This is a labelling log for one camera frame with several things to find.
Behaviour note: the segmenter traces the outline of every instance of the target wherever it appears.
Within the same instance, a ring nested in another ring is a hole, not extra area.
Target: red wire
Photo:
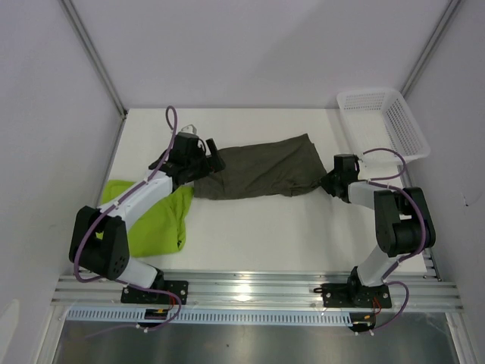
[[[170,304],[170,306],[168,307],[168,311],[170,311],[171,309],[173,309],[176,302],[175,302],[175,299],[172,296],[168,297],[168,302]]]
[[[376,313],[376,312],[375,312],[375,309],[374,309],[374,314],[377,316],[377,315],[379,315],[379,314],[380,314],[380,311],[382,311],[382,306],[380,305],[380,302],[379,302],[379,300],[377,299],[377,297],[374,297],[374,298],[372,299],[372,307],[373,307],[373,308],[374,308],[374,302],[376,303],[377,308],[379,309],[379,312],[378,312],[378,313]]]

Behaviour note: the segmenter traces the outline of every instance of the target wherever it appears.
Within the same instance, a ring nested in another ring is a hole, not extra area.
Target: black mounting plate
[[[189,294],[188,281],[165,281],[162,290],[167,290],[176,294],[183,305],[187,304],[187,295]],[[149,293],[144,290],[137,290],[133,287],[127,287],[122,290],[121,303],[135,303],[141,305],[169,305],[170,298],[167,294]]]
[[[360,308],[372,309],[372,299],[376,297],[383,309],[393,307],[388,286],[361,287],[358,294],[351,299],[349,285],[347,283],[325,283],[314,289],[315,293],[321,293],[324,299],[324,307],[337,309]]]

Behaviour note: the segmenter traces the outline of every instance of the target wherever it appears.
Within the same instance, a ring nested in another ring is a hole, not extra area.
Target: white table surface
[[[327,169],[350,152],[338,110],[178,109],[179,128],[194,124],[219,149],[276,142],[308,133]],[[109,179],[139,180],[167,147],[171,132],[162,109],[131,109]],[[395,167],[361,167],[360,177],[387,176]],[[212,271],[350,271],[376,246],[374,211],[317,189],[304,196],[235,201],[193,199],[183,250],[143,260],[162,269]],[[396,273],[421,275],[422,256]]]

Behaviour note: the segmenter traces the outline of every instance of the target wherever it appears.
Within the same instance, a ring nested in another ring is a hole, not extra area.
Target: metal floor
[[[172,324],[84,339],[111,325],[66,322],[54,364],[458,363],[444,314],[404,314],[373,337],[347,328]]]

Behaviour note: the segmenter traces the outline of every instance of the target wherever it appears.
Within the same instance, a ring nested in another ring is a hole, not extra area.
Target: metal frame
[[[48,324],[42,337],[41,346],[32,360],[33,364],[52,364],[68,312],[69,308],[63,306],[51,307]]]
[[[127,116],[124,115],[123,118],[121,119],[120,127],[117,130],[116,139],[114,140],[113,148],[111,149],[111,154],[109,155],[108,166],[106,167],[106,171],[103,176],[101,186],[99,187],[98,194],[96,195],[96,198],[94,201],[96,206],[101,205],[103,190],[105,189],[106,183],[108,182],[111,167],[113,167],[114,157],[116,156],[116,151],[118,149],[118,146],[120,145],[121,135],[123,134],[123,129],[125,126],[126,119],[127,119]]]
[[[424,69],[429,63],[431,57],[433,57],[434,52],[437,50],[441,39],[443,39],[445,32],[448,30],[449,25],[451,24],[453,19],[455,19],[455,16],[457,15],[461,5],[464,2],[465,0],[448,1],[445,11],[441,14],[441,17],[438,20],[438,23],[436,24],[433,32],[431,33],[430,38],[426,42],[426,45],[421,51],[418,60],[416,61],[411,72],[406,78],[404,86],[401,88],[402,97],[404,97],[405,99],[408,98],[413,87],[423,74]]]
[[[103,321],[158,323],[160,319],[147,318],[147,309],[111,308],[111,307],[73,307],[67,314],[67,321]],[[174,316],[168,313],[168,319]],[[350,314],[347,312],[285,312],[285,311],[255,311],[233,309],[181,309],[174,318],[177,324],[203,323],[207,325],[276,325],[276,326],[352,326]]]
[[[429,253],[424,253],[427,273],[420,275],[392,275],[405,282],[410,290],[406,312],[462,312],[462,302],[456,285],[438,281]],[[323,301],[313,289],[323,283],[343,283],[349,273],[278,274],[249,271],[165,271],[168,280],[189,282],[185,309],[222,309],[307,312],[321,311]],[[120,303],[123,286],[113,281],[82,284],[73,275],[63,275],[52,298],[53,306],[82,307],[143,307]],[[390,287],[392,309],[399,310],[405,298],[400,287]],[[332,312],[366,312],[365,309],[326,309]]]
[[[460,363],[478,364],[478,359],[475,356],[477,351],[474,349],[473,340],[468,335],[466,328],[465,314],[447,313],[446,320]]]
[[[121,118],[124,119],[125,115],[127,114],[127,110],[123,106],[117,90],[114,88],[114,84],[111,81],[111,78],[109,77],[109,74],[102,63],[94,44],[92,43],[91,37],[89,36],[86,27],[84,26],[79,14],[77,13],[76,7],[71,0],[59,0],[59,4],[66,14],[66,18],[67,20],[69,20],[70,25],[73,27],[73,31],[77,35],[77,38],[79,39],[81,46],[84,49],[84,52],[91,62],[92,68],[94,69],[96,74],[98,74],[99,80],[105,87],[106,93],[109,95],[114,107],[117,109]]]

